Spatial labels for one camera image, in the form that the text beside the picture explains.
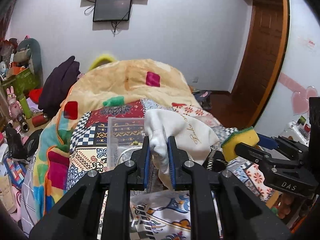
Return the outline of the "yellow green sponge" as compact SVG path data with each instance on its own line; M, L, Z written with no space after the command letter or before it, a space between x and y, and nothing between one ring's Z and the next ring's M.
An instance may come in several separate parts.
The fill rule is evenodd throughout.
M221 145L223 156L227 162L230 162L238 156L235 152L237 144L255 146L258 142L259 137L253 127L234 132Z

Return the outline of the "white drawstring pouch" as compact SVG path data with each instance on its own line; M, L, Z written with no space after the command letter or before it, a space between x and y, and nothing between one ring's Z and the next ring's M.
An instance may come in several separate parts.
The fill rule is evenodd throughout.
M175 137L177 148L202 164L210 147L219 142L215 132L201 120L166 109L149 109L144 114L144 132L149 137L153 163L164 186L172 189L168 159L168 137Z

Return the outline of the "clear plastic storage bin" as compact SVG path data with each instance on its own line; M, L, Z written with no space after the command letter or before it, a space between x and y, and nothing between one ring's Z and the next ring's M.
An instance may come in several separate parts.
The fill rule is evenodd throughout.
M144 118L109 117L107 127L107 169L114 169L130 157L129 148L143 144Z

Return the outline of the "patchwork patterned bedspread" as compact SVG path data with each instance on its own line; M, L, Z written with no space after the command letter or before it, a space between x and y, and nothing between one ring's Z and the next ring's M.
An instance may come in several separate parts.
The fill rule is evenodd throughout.
M222 126L199 107L167 108L147 98L88 111L71 137L66 187L71 189L91 169L112 170L127 159L133 146L149 137L153 174L148 192L157 192L162 185L171 187L169 137L174 137L177 147L199 164L225 168L227 163L218 153L222 144L237 132L237 128Z

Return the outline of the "grey backpack on floor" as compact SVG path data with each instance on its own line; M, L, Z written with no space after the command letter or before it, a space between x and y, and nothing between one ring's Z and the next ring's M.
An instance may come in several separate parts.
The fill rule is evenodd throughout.
M196 101L206 111L210 111L212 109L212 104L210 100L211 93L212 93L211 90L198 90L198 89L192 92Z

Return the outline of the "beige fleece blanket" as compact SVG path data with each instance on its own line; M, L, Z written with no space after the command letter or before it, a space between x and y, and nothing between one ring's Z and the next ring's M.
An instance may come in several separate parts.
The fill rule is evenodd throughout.
M33 169L37 218L42 218L91 169L108 170L110 117L142 118L148 109L197 106L183 74L158 61L127 60L87 72L67 90L40 135Z

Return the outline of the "yellow fuzzy hat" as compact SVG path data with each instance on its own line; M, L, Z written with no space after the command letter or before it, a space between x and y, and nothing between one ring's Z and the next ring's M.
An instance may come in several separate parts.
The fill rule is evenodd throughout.
M98 56L90 65L88 71L91 71L101 65L108 64L111 62L116 62L116 59L110 54L103 54Z

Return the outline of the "dark purple jacket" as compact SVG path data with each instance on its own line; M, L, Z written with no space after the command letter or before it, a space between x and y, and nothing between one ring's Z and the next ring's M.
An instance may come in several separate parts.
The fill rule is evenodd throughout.
M77 81L80 74L79 67L80 63L75 60L75 56L71 56L54 68L46 79L38 107L48 118L53 118L59 111L60 104Z

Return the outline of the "brown wooden door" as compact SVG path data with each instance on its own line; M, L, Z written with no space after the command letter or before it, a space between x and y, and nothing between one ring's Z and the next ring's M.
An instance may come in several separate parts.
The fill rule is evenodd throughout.
M252 0L247 44L231 96L235 126L254 126L270 99L286 51L289 0Z

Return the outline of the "green bottle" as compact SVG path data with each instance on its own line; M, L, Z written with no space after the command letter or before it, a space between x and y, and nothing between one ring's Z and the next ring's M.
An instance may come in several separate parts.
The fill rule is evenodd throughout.
M30 107L28 105L27 99L24 94L19 96L19 102L22 106L22 110L23 110L25 117L27 119L30 119L32 117L32 111L30 110Z

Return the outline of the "pink rabbit toy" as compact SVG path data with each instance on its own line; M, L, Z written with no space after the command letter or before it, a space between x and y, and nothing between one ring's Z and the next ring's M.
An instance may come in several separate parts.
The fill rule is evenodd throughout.
M14 88L12 86L10 88L7 88L7 102L9 106L9 115L12 120L16 120L17 117L22 114L22 106L17 100L17 96L15 95Z

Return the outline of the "green cardboard box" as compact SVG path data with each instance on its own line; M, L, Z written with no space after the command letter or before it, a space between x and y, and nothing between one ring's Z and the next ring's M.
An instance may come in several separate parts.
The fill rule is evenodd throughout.
M28 94L30 90L40 87L40 78L27 68L2 82L2 87L5 92L7 88L10 88L11 86L14 88L16 96Z

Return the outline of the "grey green plush toy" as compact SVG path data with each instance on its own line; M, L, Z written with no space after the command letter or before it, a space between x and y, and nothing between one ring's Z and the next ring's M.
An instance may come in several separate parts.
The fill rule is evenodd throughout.
M14 54L14 62L27 63L34 75L42 73L41 48L34 38L27 38L20 42Z

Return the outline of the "wall power socket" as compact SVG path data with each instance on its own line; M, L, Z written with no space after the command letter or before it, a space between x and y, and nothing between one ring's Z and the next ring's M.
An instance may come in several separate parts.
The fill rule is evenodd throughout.
M197 83L198 80L199 80L199 77L198 77L198 76L195 76L195 77L193 77L192 82L193 82L193 83Z

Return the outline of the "small wall monitor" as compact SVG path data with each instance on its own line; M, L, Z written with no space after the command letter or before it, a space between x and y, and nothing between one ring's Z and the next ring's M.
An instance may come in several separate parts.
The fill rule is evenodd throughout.
M132 0L95 0L93 22L128 21Z

